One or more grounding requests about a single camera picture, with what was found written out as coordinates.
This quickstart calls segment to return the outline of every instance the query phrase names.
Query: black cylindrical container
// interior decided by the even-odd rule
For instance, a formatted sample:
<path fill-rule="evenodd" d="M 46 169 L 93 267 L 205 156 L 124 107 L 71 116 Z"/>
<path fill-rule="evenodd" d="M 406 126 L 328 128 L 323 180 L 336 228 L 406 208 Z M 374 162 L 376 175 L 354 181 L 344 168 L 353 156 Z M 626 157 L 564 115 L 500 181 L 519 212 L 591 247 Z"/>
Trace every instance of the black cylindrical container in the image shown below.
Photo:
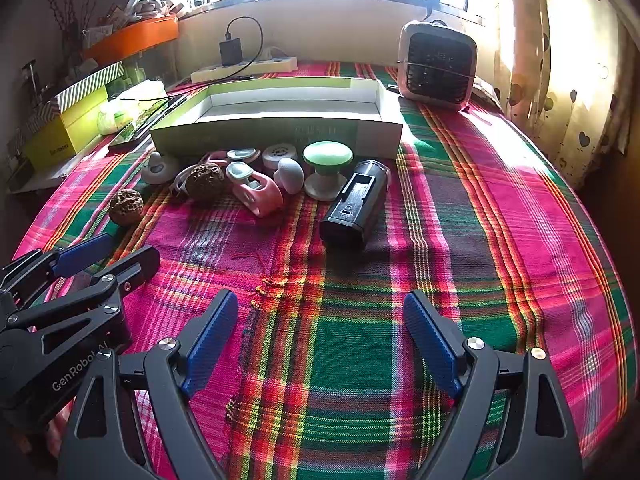
<path fill-rule="evenodd" d="M 360 162 L 320 222 L 320 237 L 331 246 L 364 247 L 385 203 L 390 177 L 376 160 Z"/>

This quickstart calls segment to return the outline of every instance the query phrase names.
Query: table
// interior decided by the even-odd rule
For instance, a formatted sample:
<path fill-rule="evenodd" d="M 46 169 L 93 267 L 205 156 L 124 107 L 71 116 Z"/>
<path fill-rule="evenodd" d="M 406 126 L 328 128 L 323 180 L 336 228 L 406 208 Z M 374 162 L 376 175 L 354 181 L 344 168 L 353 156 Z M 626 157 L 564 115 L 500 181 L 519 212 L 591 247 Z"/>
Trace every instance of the table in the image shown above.
<path fill-rule="evenodd" d="M 57 164 L 54 164 L 46 170 L 38 171 L 35 173 L 20 189 L 8 190 L 10 194 L 27 193 L 31 191 L 38 191 L 41 189 L 50 189 L 51 187 L 58 187 L 65 179 L 71 174 L 78 164 L 94 156 L 104 156 L 106 153 L 102 148 L 105 145 L 105 139 L 111 141 L 114 136 L 103 137 L 101 135 L 95 136 L 82 150 L 80 150 L 75 156 L 68 160 L 63 160 Z"/>
<path fill-rule="evenodd" d="M 393 68 L 339 62 L 295 75 L 377 77 Z M 449 409 L 402 323 L 424 290 L 440 312 L 494 348 L 549 353 L 589 456 L 635 395 L 636 343 L 624 293 L 590 218 L 553 167 L 501 115 L 402 101 L 408 125 L 385 210 L 366 250 L 325 250 L 327 205 L 303 194 L 257 219 L 233 197 L 176 200 L 140 180 L 152 149 L 81 162 L 54 193 L 18 254 L 110 232 L 112 261 L 144 244 L 159 272 L 126 299 L 129 351 L 175 335 L 220 288 L 239 321 L 191 407 L 231 479 L 405 478 L 424 461 Z M 121 187 L 145 199 L 131 229 L 109 222 Z M 72 280 L 49 291 L 66 293 Z M 491 453 L 496 396 L 474 471 Z M 170 475 L 148 397 L 138 406 L 156 471 Z M 52 426 L 59 442 L 60 420 Z"/>

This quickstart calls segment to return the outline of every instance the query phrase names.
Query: pink plastic part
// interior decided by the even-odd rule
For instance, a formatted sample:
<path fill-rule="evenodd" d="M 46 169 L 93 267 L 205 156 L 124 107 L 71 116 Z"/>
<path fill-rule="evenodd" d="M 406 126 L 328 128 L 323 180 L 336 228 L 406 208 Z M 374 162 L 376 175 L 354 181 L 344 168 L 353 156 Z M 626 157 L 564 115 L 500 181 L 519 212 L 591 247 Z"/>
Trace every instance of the pink plastic part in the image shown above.
<path fill-rule="evenodd" d="M 254 172 L 251 178 L 260 182 L 258 189 L 247 184 L 234 184 L 232 188 L 236 198 L 247 206 L 249 211 L 258 218 L 263 218 L 282 207 L 282 193 L 273 180 L 257 172 Z"/>
<path fill-rule="evenodd" d="M 220 168 L 226 168 L 229 161 L 226 159 L 226 152 L 209 152 L 200 159 L 200 164 L 205 162 L 215 162 Z"/>

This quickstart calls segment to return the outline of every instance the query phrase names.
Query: walnut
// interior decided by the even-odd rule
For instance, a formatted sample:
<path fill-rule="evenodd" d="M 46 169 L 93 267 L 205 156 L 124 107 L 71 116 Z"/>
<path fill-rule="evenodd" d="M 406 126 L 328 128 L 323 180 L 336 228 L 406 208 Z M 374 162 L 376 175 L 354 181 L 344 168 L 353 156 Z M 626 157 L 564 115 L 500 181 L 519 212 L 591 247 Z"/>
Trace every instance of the walnut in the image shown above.
<path fill-rule="evenodd" d="M 145 203 L 135 189 L 121 189 L 109 204 L 109 218 L 122 226 L 137 224 L 142 219 Z"/>
<path fill-rule="evenodd" d="M 194 200 L 214 200 L 225 190 L 225 172 L 215 162 L 199 164 L 187 177 L 184 189 Z"/>

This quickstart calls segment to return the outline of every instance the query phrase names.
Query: pink plastic toy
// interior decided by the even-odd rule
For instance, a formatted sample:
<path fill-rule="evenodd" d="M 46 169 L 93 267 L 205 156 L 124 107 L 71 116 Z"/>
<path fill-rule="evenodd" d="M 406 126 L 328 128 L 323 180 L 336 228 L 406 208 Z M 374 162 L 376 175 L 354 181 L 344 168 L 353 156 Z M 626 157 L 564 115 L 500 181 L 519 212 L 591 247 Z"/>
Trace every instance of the pink plastic toy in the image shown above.
<path fill-rule="evenodd" d="M 236 198 L 258 218 L 282 206 L 282 193 L 276 183 L 244 162 L 230 163 L 226 167 L 226 176 L 233 185 Z"/>

